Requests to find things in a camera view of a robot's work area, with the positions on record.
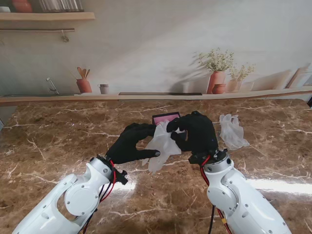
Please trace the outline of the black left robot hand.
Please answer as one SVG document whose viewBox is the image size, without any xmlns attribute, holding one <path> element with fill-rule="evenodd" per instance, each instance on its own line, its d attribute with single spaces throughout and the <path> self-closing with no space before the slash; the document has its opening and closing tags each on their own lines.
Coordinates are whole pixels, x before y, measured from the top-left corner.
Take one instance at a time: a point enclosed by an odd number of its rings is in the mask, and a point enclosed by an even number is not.
<svg viewBox="0 0 312 234">
<path fill-rule="evenodd" d="M 152 124 L 132 123 L 120 134 L 116 142 L 109 148 L 106 157 L 114 164 L 123 164 L 146 158 L 160 156 L 158 150 L 138 150 L 136 145 L 147 137 L 153 137 L 156 126 Z"/>
</svg>

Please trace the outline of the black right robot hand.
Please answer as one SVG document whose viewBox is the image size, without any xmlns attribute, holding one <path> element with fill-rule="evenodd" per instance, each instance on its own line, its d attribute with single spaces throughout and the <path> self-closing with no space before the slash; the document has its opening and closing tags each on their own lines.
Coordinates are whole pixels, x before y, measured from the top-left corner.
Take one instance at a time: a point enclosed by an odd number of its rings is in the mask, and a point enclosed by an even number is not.
<svg viewBox="0 0 312 234">
<path fill-rule="evenodd" d="M 213 156 L 218 150 L 212 121 L 198 111 L 175 118 L 168 123 L 166 130 L 183 152 Z"/>
</svg>

